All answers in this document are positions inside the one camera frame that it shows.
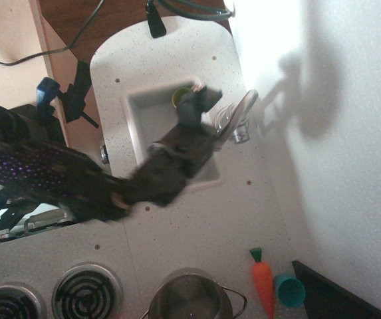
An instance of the faucet handle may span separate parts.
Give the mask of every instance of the faucet handle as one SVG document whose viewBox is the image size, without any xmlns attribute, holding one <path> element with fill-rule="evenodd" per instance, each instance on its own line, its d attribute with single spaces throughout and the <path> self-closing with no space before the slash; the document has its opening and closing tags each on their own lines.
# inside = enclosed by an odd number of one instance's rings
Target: faucet handle
<svg viewBox="0 0 381 319">
<path fill-rule="evenodd" d="M 248 115 L 249 110 L 258 99 L 258 92 L 250 90 L 234 108 L 231 115 L 228 116 L 228 121 L 222 128 L 217 128 L 215 137 L 214 150 L 219 151 L 223 144 L 228 140 L 229 136 L 239 127 L 242 121 Z M 227 112 L 223 112 L 222 116 L 227 116 Z"/>
</svg>

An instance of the play sink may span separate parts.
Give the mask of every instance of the play sink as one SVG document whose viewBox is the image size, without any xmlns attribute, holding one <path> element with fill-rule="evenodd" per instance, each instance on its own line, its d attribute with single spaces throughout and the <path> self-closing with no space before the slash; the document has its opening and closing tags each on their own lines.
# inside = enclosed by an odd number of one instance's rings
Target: play sink
<svg viewBox="0 0 381 319">
<path fill-rule="evenodd" d="M 137 164 L 148 156 L 147 148 L 158 141 L 177 123 L 178 116 L 172 104 L 172 94 L 183 87 L 201 84 L 196 76 L 181 81 L 157 84 L 149 88 L 140 88 L 125 93 L 122 105 L 130 131 Z M 209 114 L 202 115 L 202 122 L 211 124 Z M 214 154 L 201 171 L 190 181 L 185 191 L 192 192 L 219 185 L 223 174 L 219 158 Z"/>
</svg>

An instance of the small cup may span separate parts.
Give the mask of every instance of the small cup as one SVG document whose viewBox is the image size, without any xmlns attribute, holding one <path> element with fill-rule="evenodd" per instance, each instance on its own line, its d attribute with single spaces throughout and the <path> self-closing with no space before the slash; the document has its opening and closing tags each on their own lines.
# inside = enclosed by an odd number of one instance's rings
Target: small cup
<svg viewBox="0 0 381 319">
<path fill-rule="evenodd" d="M 276 297 L 283 306 L 298 308 L 303 304 L 305 287 L 301 281 L 289 274 L 278 274 L 274 283 Z"/>
<path fill-rule="evenodd" d="M 172 105 L 174 108 L 177 108 L 177 105 L 180 103 L 182 96 L 191 91 L 191 88 L 179 88 L 172 94 Z"/>
</svg>

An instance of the power cord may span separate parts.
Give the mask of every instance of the power cord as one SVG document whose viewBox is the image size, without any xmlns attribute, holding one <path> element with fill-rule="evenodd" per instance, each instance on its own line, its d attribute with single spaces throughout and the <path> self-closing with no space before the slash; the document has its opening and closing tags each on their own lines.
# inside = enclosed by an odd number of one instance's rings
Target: power cord
<svg viewBox="0 0 381 319">
<path fill-rule="evenodd" d="M 20 63 L 29 61 L 29 60 L 31 60 L 33 58 L 37 58 L 38 56 L 43 56 L 43 55 L 48 55 L 48 54 L 55 54 L 55 53 L 61 53 L 61 52 L 64 52 L 66 50 L 69 50 L 75 44 L 75 42 L 78 40 L 78 38 L 81 36 L 81 34 L 84 32 L 85 28 L 87 28 L 87 26 L 90 24 L 90 22 L 96 16 L 97 12 L 100 10 L 100 8 L 101 8 L 101 6 L 103 5 L 104 2 L 105 2 L 105 0 L 100 0 L 100 2 L 98 3 L 96 9 L 91 13 L 91 15 L 88 17 L 88 19 L 82 25 L 81 29 L 75 35 L 75 38 L 67 46 L 65 46 L 65 47 L 63 47 L 61 49 L 55 49 L 55 50 L 49 50 L 49 51 L 44 51 L 44 52 L 40 52 L 40 53 L 35 53 L 35 54 L 32 54 L 32 55 L 26 56 L 24 58 L 21 58 L 20 60 L 17 60 L 15 62 L 8 63 L 8 62 L 1 62 L 0 61 L 0 65 L 2 65 L 2 66 L 15 66 L 15 65 L 18 65 Z"/>
</svg>

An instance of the orange carrot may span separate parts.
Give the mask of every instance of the orange carrot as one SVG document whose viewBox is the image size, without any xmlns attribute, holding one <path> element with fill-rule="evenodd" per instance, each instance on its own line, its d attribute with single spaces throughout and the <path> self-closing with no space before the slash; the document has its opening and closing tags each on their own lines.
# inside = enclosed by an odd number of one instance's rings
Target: orange carrot
<svg viewBox="0 0 381 319">
<path fill-rule="evenodd" d="M 258 296 L 263 304 L 264 311 L 273 319 L 275 308 L 275 291 L 273 288 L 273 274 L 270 265 L 261 261 L 263 250 L 260 247 L 250 250 L 255 264 L 252 267 L 252 277 L 257 289 Z"/>
</svg>

